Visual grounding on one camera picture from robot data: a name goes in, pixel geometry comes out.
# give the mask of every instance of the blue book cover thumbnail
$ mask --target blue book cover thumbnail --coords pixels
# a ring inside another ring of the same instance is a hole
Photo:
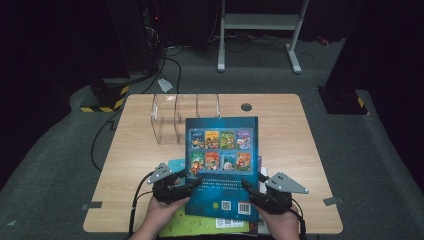
[[[185,213],[257,222],[241,179],[258,186],[258,118],[221,117],[186,120],[187,182],[197,177]]]

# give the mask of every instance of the transparent acrylic box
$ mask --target transparent acrylic box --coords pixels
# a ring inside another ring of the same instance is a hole
[[[155,94],[151,121],[158,144],[185,143],[187,118],[219,117],[217,94]]]

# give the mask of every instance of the gray carpet floor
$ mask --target gray carpet floor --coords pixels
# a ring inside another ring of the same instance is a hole
[[[327,47],[299,41],[301,75],[293,73],[283,43],[254,41],[246,50],[246,44],[228,42],[225,73],[216,70],[214,46],[209,51],[172,48],[167,56],[181,65],[179,93],[300,96],[330,187],[343,199],[338,206],[343,232],[308,239],[424,239],[423,194],[390,142],[369,94],[357,91],[368,115],[329,115],[322,104],[317,86],[325,85],[343,41]],[[174,86],[171,93],[176,93],[178,72],[177,64],[166,61],[163,75]],[[128,95],[144,92],[151,80],[131,85]],[[92,142],[113,115],[81,112],[87,91],[85,87],[72,95],[72,112],[39,139],[1,191],[0,239],[125,238],[126,233],[83,230],[87,212],[81,206],[91,201],[100,176],[90,160]],[[162,91],[155,82],[146,93]],[[119,116],[113,119],[115,126]],[[94,144],[100,167],[113,135],[108,124]]]

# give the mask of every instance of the table top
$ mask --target table top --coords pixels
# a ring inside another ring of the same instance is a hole
[[[159,145],[151,124],[154,95],[130,95],[119,121],[90,208],[84,222],[87,232],[127,232],[131,205],[141,179],[161,162],[184,158],[184,144]],[[309,189],[293,194],[303,209],[309,234],[337,234],[343,229],[305,112],[295,94],[218,94],[221,117],[258,116],[259,155],[269,176],[283,172]],[[245,112],[241,105],[249,103]],[[143,184],[140,193],[151,191]],[[145,216],[151,195],[137,204],[134,229]]]

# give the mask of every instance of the person's hand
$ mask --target person's hand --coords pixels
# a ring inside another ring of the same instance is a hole
[[[189,197],[171,204],[159,202],[155,197],[150,198],[146,217],[137,232],[130,239],[151,240],[155,239],[160,230],[171,221],[175,211],[185,205]]]
[[[276,240],[299,240],[299,220],[287,211],[284,214],[269,214],[260,207],[253,205],[266,221],[269,233]],[[298,212],[297,207],[292,205],[291,209]]]

